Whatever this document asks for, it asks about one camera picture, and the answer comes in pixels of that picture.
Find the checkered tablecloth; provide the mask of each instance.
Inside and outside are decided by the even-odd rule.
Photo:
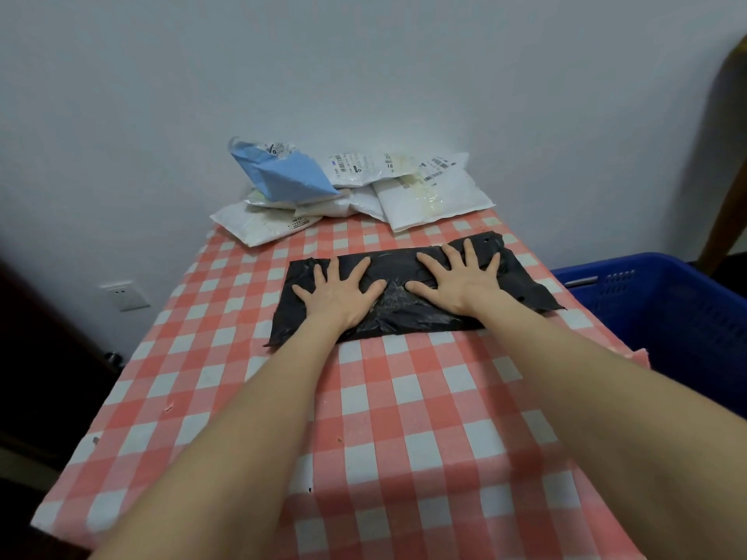
[[[288,262],[494,230],[568,308],[549,316],[623,355],[490,210],[401,234],[357,215],[246,248],[208,236],[32,524],[94,547],[263,362]],[[275,538],[280,558],[641,558],[485,331],[338,345]]]

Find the pile of packages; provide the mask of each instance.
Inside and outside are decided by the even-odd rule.
[[[494,206],[467,174],[467,153],[427,159],[341,153],[320,164],[287,143],[236,138],[229,151],[253,187],[244,201],[211,218],[249,246],[294,234],[325,215],[360,212],[398,232]]]

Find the wall socket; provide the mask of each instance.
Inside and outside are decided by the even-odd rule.
[[[107,292],[109,298],[114,306],[117,307],[119,312],[150,306],[150,303],[145,300],[143,293],[132,281],[124,281],[122,283],[114,283],[111,285],[101,285],[100,289]]]

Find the blue plastic crate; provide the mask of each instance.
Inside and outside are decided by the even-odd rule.
[[[747,418],[747,299],[658,253],[553,274],[651,367]]]

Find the crumpled plastic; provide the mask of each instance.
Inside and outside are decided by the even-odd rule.
[[[300,203],[339,194],[319,164],[288,143],[246,143],[234,137],[229,152],[272,202]]]
[[[503,237],[500,234],[489,231],[470,236],[470,239],[482,269],[488,266],[494,254],[500,253],[498,284],[509,295],[539,313],[563,308],[545,287],[532,280],[526,269],[516,259],[516,255],[504,246]],[[454,240],[450,244],[462,254],[462,259],[464,259],[464,240]],[[375,338],[388,334],[482,328],[478,320],[460,317],[442,310],[405,289],[407,281],[419,281],[436,288],[433,275],[425,265],[417,260],[416,253],[418,252],[430,255],[447,269],[451,268],[446,255],[437,245],[340,256],[340,278],[345,279],[363,257],[370,255],[371,263],[360,282],[362,292],[367,291],[369,286],[379,279],[386,279],[387,285],[368,315],[358,326],[345,331],[338,342]],[[280,302],[273,315],[273,326],[267,346],[283,345],[301,326],[306,317],[306,307],[291,287],[297,284],[307,291],[314,291],[314,265],[317,263],[322,266],[326,276],[326,270],[330,264],[329,259],[310,257],[301,261],[292,261],[288,266]]]

